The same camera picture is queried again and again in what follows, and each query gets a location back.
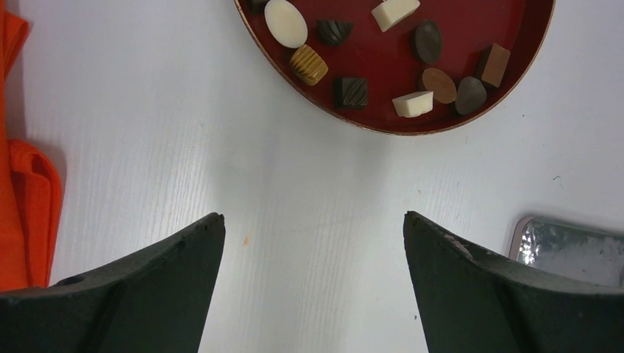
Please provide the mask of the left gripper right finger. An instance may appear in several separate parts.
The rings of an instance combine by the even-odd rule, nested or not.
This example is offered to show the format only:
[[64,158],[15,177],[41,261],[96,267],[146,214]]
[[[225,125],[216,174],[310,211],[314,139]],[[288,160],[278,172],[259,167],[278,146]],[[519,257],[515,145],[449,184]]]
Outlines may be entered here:
[[621,352],[623,289],[524,265],[410,211],[405,255],[430,352]]

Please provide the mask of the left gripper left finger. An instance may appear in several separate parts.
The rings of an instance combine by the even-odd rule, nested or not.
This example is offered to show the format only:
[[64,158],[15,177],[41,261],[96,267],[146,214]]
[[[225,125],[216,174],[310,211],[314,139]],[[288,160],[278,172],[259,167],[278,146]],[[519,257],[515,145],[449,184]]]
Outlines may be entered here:
[[211,213],[48,288],[1,294],[3,352],[197,352],[225,241]]

